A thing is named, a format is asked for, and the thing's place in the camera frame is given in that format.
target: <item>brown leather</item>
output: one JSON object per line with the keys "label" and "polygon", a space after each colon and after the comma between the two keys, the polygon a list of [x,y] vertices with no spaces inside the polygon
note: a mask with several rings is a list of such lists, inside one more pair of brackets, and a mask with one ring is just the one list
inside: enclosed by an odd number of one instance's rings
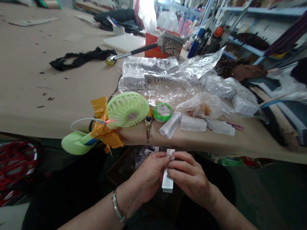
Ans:
{"label": "brown leather", "polygon": [[238,81],[266,76],[267,72],[261,65],[237,65],[231,70],[229,77]]}

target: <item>bangle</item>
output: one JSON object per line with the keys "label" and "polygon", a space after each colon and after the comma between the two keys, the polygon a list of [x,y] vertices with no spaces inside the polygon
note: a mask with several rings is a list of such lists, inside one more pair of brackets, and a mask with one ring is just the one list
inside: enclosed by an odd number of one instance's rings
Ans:
{"label": "bangle", "polygon": [[115,212],[119,218],[119,220],[121,222],[127,222],[127,219],[121,215],[119,209],[118,209],[118,206],[117,206],[117,202],[116,202],[116,189],[113,191],[113,195],[112,195],[112,199],[113,199],[113,204],[114,204],[114,209],[115,209]]}

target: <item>plaid fabric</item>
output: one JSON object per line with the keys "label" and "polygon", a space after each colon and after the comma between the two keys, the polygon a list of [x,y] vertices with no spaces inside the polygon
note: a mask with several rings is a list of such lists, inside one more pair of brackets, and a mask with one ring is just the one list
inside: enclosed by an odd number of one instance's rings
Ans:
{"label": "plaid fabric", "polygon": [[163,45],[160,46],[162,53],[168,53],[170,57],[175,57],[180,60],[180,49],[182,48],[182,43],[170,38],[163,37]]}

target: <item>forearm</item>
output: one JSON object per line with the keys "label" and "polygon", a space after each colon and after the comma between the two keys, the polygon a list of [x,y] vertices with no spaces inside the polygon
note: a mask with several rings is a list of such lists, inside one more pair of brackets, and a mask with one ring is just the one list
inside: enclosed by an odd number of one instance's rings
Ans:
{"label": "forearm", "polygon": [[210,184],[210,189],[215,196],[214,203],[206,205],[205,208],[223,230],[256,230],[256,227],[224,197],[215,185]]}
{"label": "forearm", "polygon": [[[141,206],[142,202],[138,196],[139,188],[135,188],[130,180],[124,182],[116,189],[116,200],[121,215],[130,218]],[[120,222],[113,205],[110,193],[93,207],[82,212],[71,221],[63,225],[59,230],[120,230],[125,226]]]}

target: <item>hand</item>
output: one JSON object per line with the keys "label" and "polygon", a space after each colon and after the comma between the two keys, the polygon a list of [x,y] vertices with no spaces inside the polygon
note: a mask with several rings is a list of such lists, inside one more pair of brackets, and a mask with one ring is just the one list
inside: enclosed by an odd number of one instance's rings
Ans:
{"label": "hand", "polygon": [[216,196],[212,192],[214,185],[208,181],[201,165],[186,152],[173,152],[173,156],[183,161],[171,161],[168,164],[168,176],[173,178],[185,194],[198,205],[204,208],[214,206],[216,203]]}
{"label": "hand", "polygon": [[164,167],[170,162],[171,156],[166,152],[150,154],[129,180],[140,188],[140,199],[148,202],[161,186]]}

